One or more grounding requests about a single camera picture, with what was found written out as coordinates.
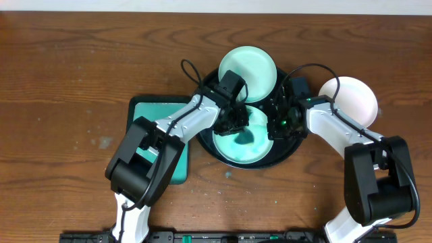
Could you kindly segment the white plate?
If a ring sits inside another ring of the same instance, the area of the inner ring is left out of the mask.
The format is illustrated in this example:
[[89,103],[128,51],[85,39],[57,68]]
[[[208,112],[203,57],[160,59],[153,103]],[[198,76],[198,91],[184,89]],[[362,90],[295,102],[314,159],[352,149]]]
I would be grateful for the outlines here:
[[373,91],[359,79],[340,76],[335,104],[360,125],[368,128],[377,117],[378,104]]

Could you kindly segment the dark green scrub sponge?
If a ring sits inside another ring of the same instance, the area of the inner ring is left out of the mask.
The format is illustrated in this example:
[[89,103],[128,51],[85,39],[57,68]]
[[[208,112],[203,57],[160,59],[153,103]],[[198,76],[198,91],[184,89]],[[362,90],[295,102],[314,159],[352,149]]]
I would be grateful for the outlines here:
[[237,134],[234,138],[234,142],[240,145],[253,144],[254,134],[250,130],[245,129],[243,132]]

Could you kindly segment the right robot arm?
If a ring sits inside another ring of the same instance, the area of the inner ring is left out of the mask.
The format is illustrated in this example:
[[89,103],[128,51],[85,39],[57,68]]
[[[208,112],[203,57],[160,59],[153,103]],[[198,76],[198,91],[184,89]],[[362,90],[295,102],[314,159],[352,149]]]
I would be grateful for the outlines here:
[[314,97],[304,78],[287,77],[275,102],[277,117],[268,125],[271,139],[316,134],[344,159],[345,207],[325,224],[324,241],[363,242],[409,212],[414,217],[404,227],[417,221],[420,200],[408,145],[399,136],[384,137],[368,129],[378,104],[364,82],[332,78]]

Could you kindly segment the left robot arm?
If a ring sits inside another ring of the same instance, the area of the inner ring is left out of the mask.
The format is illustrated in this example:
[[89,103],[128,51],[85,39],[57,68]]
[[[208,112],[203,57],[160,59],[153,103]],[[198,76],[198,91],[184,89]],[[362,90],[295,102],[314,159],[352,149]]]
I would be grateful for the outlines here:
[[112,242],[144,241],[149,211],[168,187],[193,137],[208,128],[220,136],[244,131],[248,114],[246,100],[239,95],[247,89],[245,79],[228,70],[217,83],[200,82],[191,101],[174,114],[132,122],[105,170],[117,199]]

